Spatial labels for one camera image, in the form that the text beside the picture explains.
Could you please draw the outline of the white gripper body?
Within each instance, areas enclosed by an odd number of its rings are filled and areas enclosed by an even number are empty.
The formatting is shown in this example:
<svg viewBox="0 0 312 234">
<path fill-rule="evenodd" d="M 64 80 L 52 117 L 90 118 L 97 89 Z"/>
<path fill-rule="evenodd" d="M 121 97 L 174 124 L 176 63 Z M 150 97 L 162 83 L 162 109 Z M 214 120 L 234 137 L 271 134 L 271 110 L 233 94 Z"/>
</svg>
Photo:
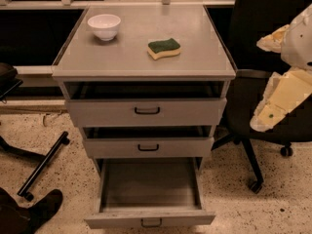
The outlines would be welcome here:
<svg viewBox="0 0 312 234">
<path fill-rule="evenodd" d="M 291 66 L 312 70 L 312 4 L 298 14 L 286 30 L 281 59 Z"/>
</svg>

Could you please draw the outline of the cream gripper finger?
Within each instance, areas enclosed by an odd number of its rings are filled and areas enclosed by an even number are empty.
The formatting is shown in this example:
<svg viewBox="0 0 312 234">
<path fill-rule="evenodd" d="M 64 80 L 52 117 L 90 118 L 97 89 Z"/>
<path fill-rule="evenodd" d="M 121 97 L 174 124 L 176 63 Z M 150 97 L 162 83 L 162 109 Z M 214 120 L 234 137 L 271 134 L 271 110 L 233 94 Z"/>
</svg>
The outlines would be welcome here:
<svg viewBox="0 0 312 234">
<path fill-rule="evenodd" d="M 292 67 L 268 80 L 263 99 L 256 107 L 250 126 L 258 132 L 273 129 L 312 95 L 312 72 Z"/>
<path fill-rule="evenodd" d="M 271 34 L 261 37 L 256 45 L 265 52 L 273 52 L 281 54 L 287 49 L 286 34 L 288 32 L 289 25 L 286 24 Z"/>
</svg>

